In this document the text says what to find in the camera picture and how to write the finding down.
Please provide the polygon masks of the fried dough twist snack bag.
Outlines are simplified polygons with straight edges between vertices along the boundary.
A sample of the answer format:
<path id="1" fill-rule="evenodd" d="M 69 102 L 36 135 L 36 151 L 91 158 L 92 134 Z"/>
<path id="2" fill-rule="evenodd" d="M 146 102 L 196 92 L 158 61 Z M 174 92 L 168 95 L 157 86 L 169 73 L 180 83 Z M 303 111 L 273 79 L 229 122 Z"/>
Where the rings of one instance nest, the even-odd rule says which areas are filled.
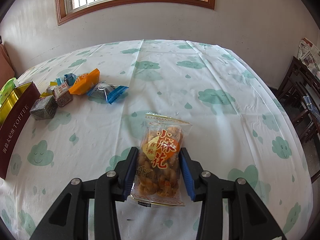
<path id="1" fill-rule="evenodd" d="M 178 154 L 192 124 L 155 113 L 146 113 L 145 120 L 130 197 L 144 205 L 185 206 Z"/>

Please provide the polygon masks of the dark green cube snack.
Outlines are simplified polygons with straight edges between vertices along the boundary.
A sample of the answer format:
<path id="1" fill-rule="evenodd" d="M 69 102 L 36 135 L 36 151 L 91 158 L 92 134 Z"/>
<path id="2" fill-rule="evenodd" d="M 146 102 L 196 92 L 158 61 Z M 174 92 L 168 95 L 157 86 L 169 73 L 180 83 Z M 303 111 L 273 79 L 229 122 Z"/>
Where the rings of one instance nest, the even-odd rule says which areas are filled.
<path id="1" fill-rule="evenodd" d="M 30 115 L 35 120 L 52 119 L 57 110 L 57 103 L 53 95 L 39 98 L 30 109 Z"/>

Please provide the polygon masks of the blue clear snack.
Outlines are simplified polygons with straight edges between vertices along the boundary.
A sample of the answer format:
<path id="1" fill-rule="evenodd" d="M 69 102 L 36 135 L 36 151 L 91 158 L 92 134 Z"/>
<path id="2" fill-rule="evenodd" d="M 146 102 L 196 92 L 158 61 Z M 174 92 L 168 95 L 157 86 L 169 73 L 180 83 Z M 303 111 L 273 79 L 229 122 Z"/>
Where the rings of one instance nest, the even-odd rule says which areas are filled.
<path id="1" fill-rule="evenodd" d="M 106 81 L 101 81 L 87 92 L 89 97 L 105 100 L 110 105 L 116 102 L 128 89 L 127 86 L 109 85 Z"/>

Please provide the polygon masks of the orange snack packet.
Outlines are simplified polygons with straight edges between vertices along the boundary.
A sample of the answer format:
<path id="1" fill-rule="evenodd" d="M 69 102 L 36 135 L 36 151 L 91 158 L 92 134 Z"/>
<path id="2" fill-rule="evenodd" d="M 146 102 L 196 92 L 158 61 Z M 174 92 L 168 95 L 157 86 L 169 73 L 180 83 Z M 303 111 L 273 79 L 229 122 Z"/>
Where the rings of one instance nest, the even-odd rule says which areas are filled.
<path id="1" fill-rule="evenodd" d="M 82 74 L 77 77 L 75 83 L 69 88 L 72 95 L 84 95 L 89 92 L 95 85 L 98 84 L 100 70 L 95 68 L 89 73 Z"/>

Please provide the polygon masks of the white cloud pattern tablecloth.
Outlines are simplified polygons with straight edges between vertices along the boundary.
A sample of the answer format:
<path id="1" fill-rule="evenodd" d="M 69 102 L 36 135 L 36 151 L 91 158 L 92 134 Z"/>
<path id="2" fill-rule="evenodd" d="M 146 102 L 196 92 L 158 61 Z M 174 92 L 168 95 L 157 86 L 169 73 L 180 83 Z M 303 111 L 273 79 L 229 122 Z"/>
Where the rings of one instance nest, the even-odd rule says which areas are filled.
<path id="1" fill-rule="evenodd" d="M 139 146 L 147 113 L 191 123 L 183 142 L 191 158 L 220 178 L 245 178 L 286 238 L 302 238 L 312 212 L 303 148 L 282 105 L 234 52 L 190 41 L 114 42 L 38 64 L 18 81 L 44 92 L 64 74 L 94 69 L 101 81 L 127 86 L 119 100 L 74 96 L 20 133 L 1 180 L 1 218 L 16 239 L 30 238 L 73 178 L 96 179 Z"/>

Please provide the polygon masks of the red toffee tin box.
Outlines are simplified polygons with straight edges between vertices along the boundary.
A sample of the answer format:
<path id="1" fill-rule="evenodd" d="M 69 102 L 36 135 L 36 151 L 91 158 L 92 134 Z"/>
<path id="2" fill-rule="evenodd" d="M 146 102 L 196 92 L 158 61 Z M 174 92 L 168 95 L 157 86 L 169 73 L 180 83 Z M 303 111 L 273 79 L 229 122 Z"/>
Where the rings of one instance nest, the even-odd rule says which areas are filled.
<path id="1" fill-rule="evenodd" d="M 35 83 L 28 82 L 10 92 L 1 105 L 0 166 L 5 179 L 9 161 L 20 133 L 30 116 L 30 109 L 40 93 Z"/>

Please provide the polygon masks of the red brown cube snack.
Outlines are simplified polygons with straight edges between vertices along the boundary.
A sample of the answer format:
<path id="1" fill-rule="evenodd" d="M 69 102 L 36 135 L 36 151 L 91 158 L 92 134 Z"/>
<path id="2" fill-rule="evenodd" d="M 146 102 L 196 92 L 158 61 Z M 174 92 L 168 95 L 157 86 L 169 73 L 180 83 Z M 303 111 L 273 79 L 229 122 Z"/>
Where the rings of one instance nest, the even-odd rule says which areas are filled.
<path id="1" fill-rule="evenodd" d="M 59 107 L 63 107 L 73 100 L 67 82 L 62 83 L 54 89 L 54 99 Z"/>

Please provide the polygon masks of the yellow wrapped candy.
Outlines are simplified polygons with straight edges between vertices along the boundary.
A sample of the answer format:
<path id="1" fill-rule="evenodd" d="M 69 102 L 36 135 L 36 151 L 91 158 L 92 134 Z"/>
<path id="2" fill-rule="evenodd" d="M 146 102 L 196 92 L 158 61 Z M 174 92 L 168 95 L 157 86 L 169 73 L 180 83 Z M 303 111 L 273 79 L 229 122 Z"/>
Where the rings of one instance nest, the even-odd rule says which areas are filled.
<path id="1" fill-rule="evenodd" d="M 44 98 L 44 97 L 47 97 L 47 96 L 51 96 L 54 94 L 54 89 L 58 86 L 57 82 L 53 82 L 51 81 L 50 82 L 50 85 L 46 88 L 46 91 L 43 92 L 40 97 L 41 98 Z"/>

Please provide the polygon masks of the dark wooden chair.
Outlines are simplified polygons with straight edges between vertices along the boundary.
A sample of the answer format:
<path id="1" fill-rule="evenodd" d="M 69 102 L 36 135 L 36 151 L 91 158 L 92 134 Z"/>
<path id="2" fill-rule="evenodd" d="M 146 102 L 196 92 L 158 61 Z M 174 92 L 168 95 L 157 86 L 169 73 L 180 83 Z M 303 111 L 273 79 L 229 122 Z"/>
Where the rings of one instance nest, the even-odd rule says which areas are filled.
<path id="1" fill-rule="evenodd" d="M 319 78 L 296 57 L 280 84 L 276 98 L 296 109 L 291 117 L 298 139 L 304 145 L 313 142 L 319 155 Z"/>

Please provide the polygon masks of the small blue wrapped candy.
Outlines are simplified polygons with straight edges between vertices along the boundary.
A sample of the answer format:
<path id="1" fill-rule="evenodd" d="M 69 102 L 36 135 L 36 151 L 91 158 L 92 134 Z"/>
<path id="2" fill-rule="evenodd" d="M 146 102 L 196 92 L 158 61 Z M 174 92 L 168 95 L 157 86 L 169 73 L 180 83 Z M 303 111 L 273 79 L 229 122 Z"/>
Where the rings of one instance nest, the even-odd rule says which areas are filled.
<path id="1" fill-rule="evenodd" d="M 66 82 L 69 87 L 72 87 L 76 81 L 77 76 L 73 73 L 64 74 L 63 76 L 57 77 L 56 82 L 60 86 L 62 83 Z"/>

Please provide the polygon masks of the green tissue pack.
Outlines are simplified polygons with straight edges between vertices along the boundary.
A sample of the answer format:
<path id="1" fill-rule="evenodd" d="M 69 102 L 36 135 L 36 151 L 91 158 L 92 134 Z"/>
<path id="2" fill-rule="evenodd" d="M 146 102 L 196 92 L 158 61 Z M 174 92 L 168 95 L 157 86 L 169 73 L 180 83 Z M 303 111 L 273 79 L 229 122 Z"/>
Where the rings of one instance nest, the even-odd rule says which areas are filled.
<path id="1" fill-rule="evenodd" d="M 9 79 L 0 91 L 0 104 L 3 105 L 9 94 L 19 86 L 19 83 L 15 77 Z"/>

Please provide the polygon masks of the orange cloth covered table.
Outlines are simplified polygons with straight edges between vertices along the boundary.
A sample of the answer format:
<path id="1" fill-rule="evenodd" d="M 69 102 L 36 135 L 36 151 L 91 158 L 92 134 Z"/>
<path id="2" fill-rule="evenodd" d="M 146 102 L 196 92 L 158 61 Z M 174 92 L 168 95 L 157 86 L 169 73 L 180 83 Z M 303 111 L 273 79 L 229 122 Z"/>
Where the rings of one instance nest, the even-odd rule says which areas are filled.
<path id="1" fill-rule="evenodd" d="M 11 61 L 3 44 L 0 44 L 0 88 L 15 76 Z"/>

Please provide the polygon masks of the stack of newspapers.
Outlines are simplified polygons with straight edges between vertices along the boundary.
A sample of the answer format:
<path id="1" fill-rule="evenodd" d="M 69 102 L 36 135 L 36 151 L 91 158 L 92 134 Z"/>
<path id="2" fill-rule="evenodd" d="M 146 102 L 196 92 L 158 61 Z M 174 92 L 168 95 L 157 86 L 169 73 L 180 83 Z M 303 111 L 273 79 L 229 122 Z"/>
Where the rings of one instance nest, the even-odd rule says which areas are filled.
<path id="1" fill-rule="evenodd" d="M 300 40 L 297 58 L 319 79 L 319 49 L 307 38 Z"/>

